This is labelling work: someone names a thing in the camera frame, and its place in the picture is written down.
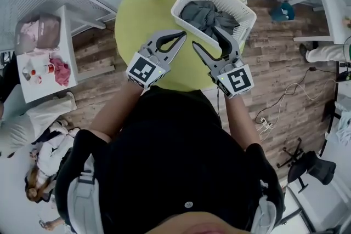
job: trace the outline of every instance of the pink cloth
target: pink cloth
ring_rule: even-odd
[[[61,86],[68,86],[68,81],[71,76],[71,70],[68,64],[65,64],[59,58],[50,58],[50,62],[55,67],[55,81]]]
[[[21,33],[24,33],[37,44],[39,33],[39,21],[32,21],[22,25]]]

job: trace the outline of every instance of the green round table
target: green round table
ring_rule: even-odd
[[[135,52],[151,35],[159,30],[182,30],[171,15],[176,0],[123,0],[118,8],[115,37],[119,54],[129,64]],[[193,50],[194,40],[204,46],[215,58],[220,51],[191,32],[177,56],[171,62],[171,71],[156,85],[164,89],[192,91],[213,86],[208,76],[209,68]]]

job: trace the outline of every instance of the wooden floor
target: wooden floor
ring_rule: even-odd
[[[298,4],[294,6],[296,17],[293,21],[271,22],[268,11],[275,5],[276,2],[272,0],[249,0],[248,3],[257,14],[257,21],[243,52],[244,61],[250,65],[255,83],[254,88],[243,96],[252,118],[255,118],[260,110],[275,103],[289,84],[301,81],[310,66],[335,71],[334,62],[306,64],[299,54],[299,43],[292,40],[294,36],[328,35],[324,12],[316,13],[311,7]],[[114,22],[109,22],[107,28],[93,28],[73,38],[80,72],[111,64],[116,66],[116,71],[90,78],[71,89],[78,106],[76,111],[64,116],[71,126],[88,127],[95,114],[126,81],[126,64],[118,54]],[[305,87],[307,94],[313,98],[322,92],[327,79],[334,77],[333,73],[309,72],[301,86]],[[206,90],[204,93],[217,110],[217,90]],[[296,89],[294,96],[288,95],[284,98],[279,122],[272,131],[267,130],[261,134],[264,139],[262,146],[274,167],[276,163],[281,163],[287,158],[282,148],[286,146],[293,150],[298,137],[302,138],[305,150],[321,149],[328,126],[328,121],[320,122],[321,115],[325,102],[333,99],[333,95],[334,85],[329,81],[324,92],[314,101],[309,100],[300,87]],[[278,110],[279,104],[262,112],[259,118],[263,116],[268,122],[275,123]],[[222,94],[219,99],[219,111],[223,128],[228,130]],[[277,170],[277,173],[281,178],[287,174],[287,169]]]

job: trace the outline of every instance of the gray towel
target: gray towel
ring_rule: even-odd
[[[213,34],[212,26],[218,26],[230,35],[233,34],[234,28],[240,26],[233,16],[227,12],[218,11],[211,1],[199,0],[189,2],[181,12],[180,18],[216,41],[218,40]]]

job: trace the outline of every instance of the laundry basket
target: laundry basket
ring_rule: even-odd
[[[190,31],[196,36],[203,39],[205,42],[219,49],[218,42],[206,35],[202,31],[198,30],[196,27],[182,20],[179,16],[183,8],[190,2],[195,0],[176,0],[175,4],[171,9],[171,14],[175,19],[175,22],[183,27],[184,29]],[[212,1],[216,5],[219,11],[225,11],[235,18],[235,20],[240,24],[233,30],[232,36],[236,39],[239,47],[245,42],[246,38],[250,34],[251,28],[256,21],[256,14],[249,7],[241,3],[239,0],[207,0]]]

